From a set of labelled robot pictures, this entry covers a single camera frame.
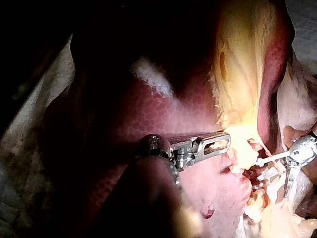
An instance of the clamp jaw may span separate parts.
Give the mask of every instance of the clamp jaw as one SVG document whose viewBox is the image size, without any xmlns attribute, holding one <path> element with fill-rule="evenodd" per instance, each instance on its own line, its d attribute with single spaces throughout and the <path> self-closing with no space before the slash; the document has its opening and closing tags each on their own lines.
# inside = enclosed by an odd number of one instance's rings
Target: clamp jaw
<svg viewBox="0 0 317 238">
<path fill-rule="evenodd" d="M 168 139 L 149 134 L 139 141 L 136 158 L 157 155 L 169 160 L 174 183 L 179 184 L 179 172 L 200 161 L 226 153 L 230 143 L 230 135 L 222 131 Z"/>
<path fill-rule="evenodd" d="M 290 155 L 285 158 L 286 181 L 284 197 L 288 197 L 301 167 L 310 163 L 317 156 L 317 140 L 311 135 L 301 137 L 289 149 Z"/>
</svg>

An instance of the metal screw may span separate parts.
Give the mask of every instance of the metal screw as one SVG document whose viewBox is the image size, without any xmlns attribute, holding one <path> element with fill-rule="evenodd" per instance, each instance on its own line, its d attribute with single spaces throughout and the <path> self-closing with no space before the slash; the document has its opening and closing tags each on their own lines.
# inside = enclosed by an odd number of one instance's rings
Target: metal screw
<svg viewBox="0 0 317 238">
<path fill-rule="evenodd" d="M 159 140 L 159 136 L 157 136 L 157 135 L 152 135 L 151 138 L 154 140 Z"/>
</svg>

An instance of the yellow fat tissue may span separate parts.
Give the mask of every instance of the yellow fat tissue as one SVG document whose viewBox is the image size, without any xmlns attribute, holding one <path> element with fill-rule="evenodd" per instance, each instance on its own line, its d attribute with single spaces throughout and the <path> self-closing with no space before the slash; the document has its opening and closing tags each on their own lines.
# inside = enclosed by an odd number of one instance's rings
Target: yellow fat tissue
<svg viewBox="0 0 317 238">
<path fill-rule="evenodd" d="M 275 16 L 268 1 L 233 0 L 223 7 L 218 21 L 211 86 L 218 124 L 231 135 L 237 157 L 233 173 L 248 170 L 257 160 L 249 139 L 264 146 L 257 129 L 258 107 L 265 47 Z"/>
</svg>

